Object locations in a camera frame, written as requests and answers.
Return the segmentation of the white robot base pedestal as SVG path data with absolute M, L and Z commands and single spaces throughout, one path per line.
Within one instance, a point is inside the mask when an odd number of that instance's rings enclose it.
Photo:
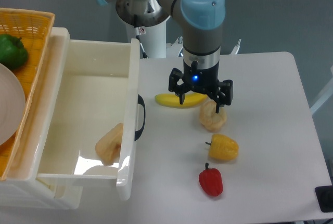
M 127 39 L 140 41 L 141 57 L 165 58 L 169 15 L 157 0 L 117 0 L 116 12 L 126 28 Z

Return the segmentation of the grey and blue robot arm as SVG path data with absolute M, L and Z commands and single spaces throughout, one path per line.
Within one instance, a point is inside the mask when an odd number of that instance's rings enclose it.
M 169 91 L 184 102 L 189 91 L 207 95 L 216 108 L 231 104 L 233 82 L 219 81 L 218 70 L 225 19 L 225 0 L 96 0 L 116 3 L 129 39 L 137 39 L 144 58 L 166 56 L 166 21 L 182 28 L 183 69 L 173 69 Z

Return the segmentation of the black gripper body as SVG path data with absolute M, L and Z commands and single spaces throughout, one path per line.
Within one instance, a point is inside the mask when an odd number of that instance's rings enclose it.
M 199 69 L 199 63 L 193 61 L 191 65 L 183 63 L 183 68 L 184 71 L 177 68 L 172 69 L 169 75 L 168 90 L 170 92 L 174 93 L 176 86 L 188 86 L 190 91 L 208 96 L 208 93 L 220 89 L 225 94 L 224 106 L 231 105 L 233 99 L 233 81 L 219 81 L 217 77 L 219 70 L 218 63 L 208 69 Z

